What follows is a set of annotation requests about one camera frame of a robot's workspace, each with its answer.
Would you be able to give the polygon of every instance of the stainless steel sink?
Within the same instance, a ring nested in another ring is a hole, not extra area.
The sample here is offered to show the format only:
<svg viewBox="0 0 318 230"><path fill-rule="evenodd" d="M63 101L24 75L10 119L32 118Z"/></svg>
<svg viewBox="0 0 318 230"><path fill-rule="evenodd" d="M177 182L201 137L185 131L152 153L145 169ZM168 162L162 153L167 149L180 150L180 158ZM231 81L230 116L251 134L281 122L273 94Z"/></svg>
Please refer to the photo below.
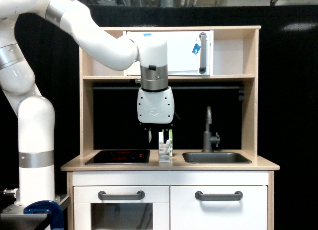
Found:
<svg viewBox="0 0 318 230"><path fill-rule="evenodd" d="M239 153L203 153L203 152L187 152L183 153L185 162L192 164L249 164L252 163Z"/></svg>

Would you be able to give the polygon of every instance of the blue sticker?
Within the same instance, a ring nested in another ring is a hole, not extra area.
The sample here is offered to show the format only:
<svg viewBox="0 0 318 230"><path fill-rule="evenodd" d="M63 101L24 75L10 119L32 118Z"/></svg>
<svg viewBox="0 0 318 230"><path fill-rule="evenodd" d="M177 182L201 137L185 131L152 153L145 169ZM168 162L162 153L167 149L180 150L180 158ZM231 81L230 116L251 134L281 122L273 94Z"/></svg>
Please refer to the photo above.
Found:
<svg viewBox="0 0 318 230"><path fill-rule="evenodd" d="M192 53L197 55L198 52L200 51L200 49L201 49L201 46L199 46L198 44L195 44L195 46L194 46L194 48L192 50Z"/></svg>

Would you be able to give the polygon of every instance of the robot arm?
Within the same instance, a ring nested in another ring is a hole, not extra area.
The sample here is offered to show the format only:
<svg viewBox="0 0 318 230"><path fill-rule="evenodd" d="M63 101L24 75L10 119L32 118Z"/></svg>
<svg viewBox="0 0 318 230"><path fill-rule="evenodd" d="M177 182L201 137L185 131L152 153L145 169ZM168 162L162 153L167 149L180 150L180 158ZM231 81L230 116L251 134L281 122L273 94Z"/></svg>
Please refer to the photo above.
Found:
<svg viewBox="0 0 318 230"><path fill-rule="evenodd" d="M166 42L153 37L115 39L91 19L76 0L0 0L0 86L18 116L20 202L26 206L54 195L54 108L41 96L34 73L14 37L22 13L33 12L55 24L83 50L114 70L141 63L138 118L145 123L172 121L174 102L168 87Z"/></svg>

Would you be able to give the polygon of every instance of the gray faucet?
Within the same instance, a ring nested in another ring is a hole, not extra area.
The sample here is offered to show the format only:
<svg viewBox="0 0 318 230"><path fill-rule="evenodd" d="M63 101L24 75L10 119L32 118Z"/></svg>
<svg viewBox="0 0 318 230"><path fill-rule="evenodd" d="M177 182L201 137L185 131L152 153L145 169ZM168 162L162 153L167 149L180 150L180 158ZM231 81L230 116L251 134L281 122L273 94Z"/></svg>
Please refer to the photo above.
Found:
<svg viewBox="0 0 318 230"><path fill-rule="evenodd" d="M210 132L210 124L212 124L212 111L211 107L207 106L207 115L205 117L205 132L203 133L203 150L202 152L213 152L212 144L216 144L218 147L220 143L220 136L216 133L215 136L212 136Z"/></svg>

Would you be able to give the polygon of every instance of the drawer handle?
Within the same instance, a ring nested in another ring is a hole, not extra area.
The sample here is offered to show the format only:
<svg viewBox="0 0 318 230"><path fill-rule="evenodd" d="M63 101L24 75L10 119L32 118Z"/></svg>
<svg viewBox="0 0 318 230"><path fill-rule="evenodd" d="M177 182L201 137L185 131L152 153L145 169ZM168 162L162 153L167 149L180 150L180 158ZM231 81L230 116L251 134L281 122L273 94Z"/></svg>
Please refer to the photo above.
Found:
<svg viewBox="0 0 318 230"><path fill-rule="evenodd" d="M194 196L201 201L239 201L243 198L243 193L237 191L234 194L203 194L197 191Z"/></svg>
<svg viewBox="0 0 318 230"><path fill-rule="evenodd" d="M206 59L207 59L207 34L202 32L200 35L201 40L201 59L199 73L204 74L206 71Z"/></svg>
<svg viewBox="0 0 318 230"><path fill-rule="evenodd" d="M144 197L144 191L138 191L137 194L106 194L104 191L98 193L100 200L141 200Z"/></svg>

